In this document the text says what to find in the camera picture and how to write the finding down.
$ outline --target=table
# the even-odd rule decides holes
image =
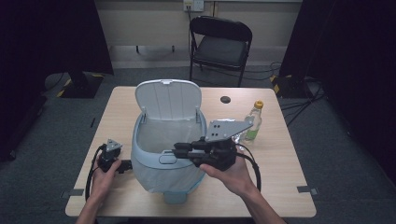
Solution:
[[[123,144],[120,159],[129,160],[134,123],[140,114],[134,98],[135,87],[113,90],[85,159],[75,189],[85,189],[94,151],[108,138]],[[262,173],[262,195],[282,217],[313,217],[316,214],[306,186],[290,134],[274,91],[250,88],[201,88],[201,110],[206,121],[214,119],[243,120],[256,100],[263,100],[262,127],[254,142],[245,144],[253,153]],[[231,102],[223,104],[221,96]],[[253,169],[249,165],[252,179]],[[65,212],[77,217],[85,203],[84,196],[71,196]],[[206,176],[184,204],[166,204],[160,193],[149,193],[141,187],[133,171],[117,174],[113,189],[98,212],[102,217],[250,217],[243,201],[215,178]]]

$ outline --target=black backdrop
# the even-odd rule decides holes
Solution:
[[[393,183],[395,27],[393,0],[304,0],[279,71],[321,79],[352,137]]]
[[[93,0],[2,1],[0,14],[2,160],[44,104],[48,75],[113,69]]]

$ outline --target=yellow bottle cap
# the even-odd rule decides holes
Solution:
[[[254,102],[254,107],[258,108],[258,109],[262,109],[262,106],[264,105],[264,103],[262,101],[256,101]]]

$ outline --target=trash can lid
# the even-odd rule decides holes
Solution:
[[[201,107],[202,94],[193,82],[179,79],[157,79],[140,83],[136,101],[149,119],[193,119]]]

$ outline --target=chair seat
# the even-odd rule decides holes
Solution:
[[[194,53],[194,60],[239,68],[244,64],[247,47],[243,41],[204,36]]]

